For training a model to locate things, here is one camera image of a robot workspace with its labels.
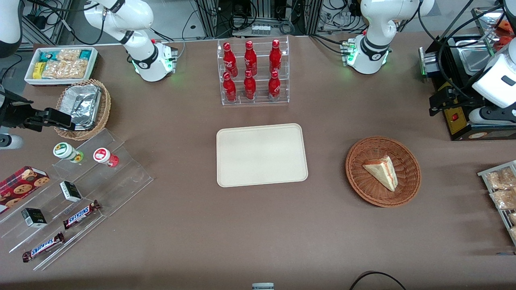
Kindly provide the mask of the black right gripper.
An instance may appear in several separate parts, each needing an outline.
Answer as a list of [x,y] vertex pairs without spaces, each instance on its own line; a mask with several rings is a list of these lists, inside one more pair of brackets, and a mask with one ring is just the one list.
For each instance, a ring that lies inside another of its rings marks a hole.
[[20,127],[42,132],[44,127],[54,126],[63,130],[75,131],[76,124],[72,122],[69,114],[50,107],[44,109],[44,112],[35,112],[32,104],[33,101],[11,91],[1,91],[1,127]]

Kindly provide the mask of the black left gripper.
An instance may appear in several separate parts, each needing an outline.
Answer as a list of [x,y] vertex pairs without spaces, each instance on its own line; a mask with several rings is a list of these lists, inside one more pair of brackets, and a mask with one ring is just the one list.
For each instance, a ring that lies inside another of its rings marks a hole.
[[485,106],[485,98],[475,90],[459,92],[451,87],[444,87],[436,91],[429,98],[429,116],[433,117],[441,111],[453,109],[454,112],[468,117],[470,112]]

